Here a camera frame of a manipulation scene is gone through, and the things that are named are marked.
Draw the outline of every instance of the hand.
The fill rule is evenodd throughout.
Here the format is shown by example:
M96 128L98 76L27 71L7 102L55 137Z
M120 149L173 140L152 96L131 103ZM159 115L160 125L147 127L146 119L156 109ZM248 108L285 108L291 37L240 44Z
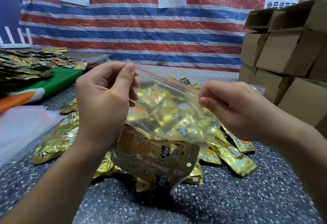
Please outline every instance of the hand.
M237 138L275 144L304 123L273 105L244 82L208 82L199 104L209 109Z
M138 100L133 87L138 87L133 64L107 62L76 81L80 115L78 136L108 148L121 132L131 100Z

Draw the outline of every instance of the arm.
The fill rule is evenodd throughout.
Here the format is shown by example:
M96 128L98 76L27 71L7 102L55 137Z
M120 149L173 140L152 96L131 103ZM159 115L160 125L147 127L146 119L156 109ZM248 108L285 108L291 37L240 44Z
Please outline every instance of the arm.
M327 141L243 82L208 82L199 104L239 139L273 146L288 163L327 221Z
M137 100L134 76L133 65L116 62L97 66L77 80L80 128L74 143L0 224L73 221L98 166L125 123L133 105L129 99Z

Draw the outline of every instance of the speckled tabletop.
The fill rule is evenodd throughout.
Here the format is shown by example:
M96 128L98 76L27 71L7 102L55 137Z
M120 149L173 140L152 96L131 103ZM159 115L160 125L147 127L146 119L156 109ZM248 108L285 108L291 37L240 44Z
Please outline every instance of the speckled tabletop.
M196 69L156 68L162 75L187 77L193 83L236 81L237 73ZM75 98L75 86L40 104L58 109ZM313 202L284 159L271 147L255 143L250 154L258 167L239 178L226 165L202 166L202 185L180 184L174 192L137 193L130 175L93 182L74 223L323 223ZM34 149L0 174L0 217L32 188L53 165L32 165Z

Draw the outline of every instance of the red white and blue striped tarp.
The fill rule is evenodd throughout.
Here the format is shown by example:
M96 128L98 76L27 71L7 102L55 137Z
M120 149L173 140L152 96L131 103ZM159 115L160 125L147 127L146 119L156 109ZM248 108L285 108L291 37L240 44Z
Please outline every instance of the red white and blue striped tarp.
M265 0L187 0L158 8L158 0L23 0L20 25L38 46L112 53L113 60L238 72L249 11Z

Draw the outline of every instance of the blue stripe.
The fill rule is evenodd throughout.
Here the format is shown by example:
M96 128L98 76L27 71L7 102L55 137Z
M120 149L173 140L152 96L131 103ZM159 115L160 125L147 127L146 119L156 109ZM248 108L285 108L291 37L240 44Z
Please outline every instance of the blue stripe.
M48 6L42 4L27 4L22 6L23 10L35 12L47 12L52 14L75 14L85 16L98 15L129 15L129 16L181 16L181 17L203 17L213 19L235 19L246 20L247 13L238 13L226 10L203 10L190 8L151 8L151 7L94 7L85 8L77 6Z
M110 59L125 61L158 61L158 62L187 62L187 63L213 63L241 65L240 58L230 57L207 57L207 56L181 56L181 55L154 55L154 54L125 54L114 53Z
M243 36L229 36L219 34L168 33L168 32L137 32L137 31L69 31L60 28L45 28L21 25L29 28L33 34L48 35L64 38L98 38L101 39L135 39L161 41L189 41L189 42L222 42L242 44Z

